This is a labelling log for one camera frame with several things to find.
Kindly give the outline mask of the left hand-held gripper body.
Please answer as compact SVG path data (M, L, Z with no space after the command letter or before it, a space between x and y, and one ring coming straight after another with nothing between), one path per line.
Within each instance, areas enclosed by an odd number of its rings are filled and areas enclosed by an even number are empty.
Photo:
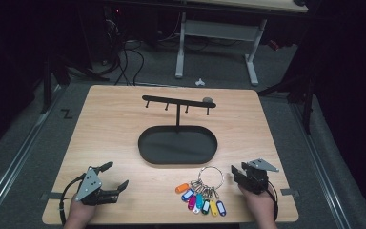
M75 197L76 201L90 206L116 203L118 201L118 195L111 195L110 191L101 189L102 181L98 176L99 174L91 166L88 168L78 187Z

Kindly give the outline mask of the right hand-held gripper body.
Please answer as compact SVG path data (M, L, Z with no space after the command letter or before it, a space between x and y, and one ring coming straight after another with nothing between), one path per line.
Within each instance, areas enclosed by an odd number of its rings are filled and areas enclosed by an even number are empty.
M244 187L247 191L255 194L261 194L268 189L269 177L268 172L278 172L279 169L263 158L255 159L246 162L251 166L251 169L245 171L245 176L248 181Z

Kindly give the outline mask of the black key rack with tray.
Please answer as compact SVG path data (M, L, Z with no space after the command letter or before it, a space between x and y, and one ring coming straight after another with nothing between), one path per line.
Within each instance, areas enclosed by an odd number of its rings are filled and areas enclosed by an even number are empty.
M151 126L138 138L139 153L144 160L156 165L205 164L214 157L218 148L215 134L203 126L181 125L180 115L182 106L185 112L190 107L205 108L209 115L215 103L154 95L143 95L142 99L146 107L151 102L165 103L165 110L171 104L176 106L174 125Z

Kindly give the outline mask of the person's left hand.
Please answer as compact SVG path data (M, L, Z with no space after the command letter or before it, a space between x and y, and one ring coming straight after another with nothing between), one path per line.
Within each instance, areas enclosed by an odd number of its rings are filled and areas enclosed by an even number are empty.
M80 201L73 200L64 229L85 229L93 219L95 212L96 206L85 205Z

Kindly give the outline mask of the grey tape strip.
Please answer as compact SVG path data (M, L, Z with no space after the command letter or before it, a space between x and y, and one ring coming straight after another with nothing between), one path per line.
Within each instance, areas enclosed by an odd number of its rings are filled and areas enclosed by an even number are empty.
M297 190L294 189L280 189L282 196L293 196L293 197L298 197L299 196L299 192Z
M50 192L50 193L43 193L40 197L40 200L60 199L61 197L62 193Z

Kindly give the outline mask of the black metal stand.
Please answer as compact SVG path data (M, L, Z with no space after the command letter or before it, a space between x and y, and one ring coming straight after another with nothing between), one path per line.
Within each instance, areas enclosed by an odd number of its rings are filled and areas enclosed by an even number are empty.
M283 79L280 83L258 92L259 96L266 96L273 92L288 91L287 101L289 103L303 103L301 117L302 127L309 135L311 133L310 119L312 113L313 96L315 88L315 77L313 75L301 74L291 78Z

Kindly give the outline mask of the desk with white metal legs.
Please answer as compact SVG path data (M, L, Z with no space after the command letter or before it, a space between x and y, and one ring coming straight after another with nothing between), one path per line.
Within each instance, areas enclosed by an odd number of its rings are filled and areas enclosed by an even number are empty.
M309 9L306 5L298 4L297 0L179 0L184 7L203 6L233 8L238 10L255 10L260 13L289 13L304 15ZM176 59L175 77L184 75L185 38L187 36L217 38L234 41L251 42L250 52L244 55L248 76L253 86L258 85L254 69L254 56L265 31L267 17L257 19L255 25L239 25L228 22L212 22L210 20L187 19L187 10L180 13L179 50Z

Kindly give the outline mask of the metal floor rail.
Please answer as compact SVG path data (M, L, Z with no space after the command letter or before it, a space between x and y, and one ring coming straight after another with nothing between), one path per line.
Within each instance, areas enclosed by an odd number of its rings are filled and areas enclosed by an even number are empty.
M52 102L45 108L43 98L34 100L15 118L0 141L0 206L31 154L35 139L51 114L52 107L66 91L66 86L55 86Z
M308 153L310 155L313 164L315 175L318 179L323 195L335 220L337 229L351 229L350 222L348 221L348 218L344 212L344 209L338 197L337 191L333 183L331 182L328 173L324 167L324 164L320 158L314 140L312 136L305 131L300 109L298 108L297 105L290 105L290 109L295 117L297 126L300 129L302 136L307 144Z

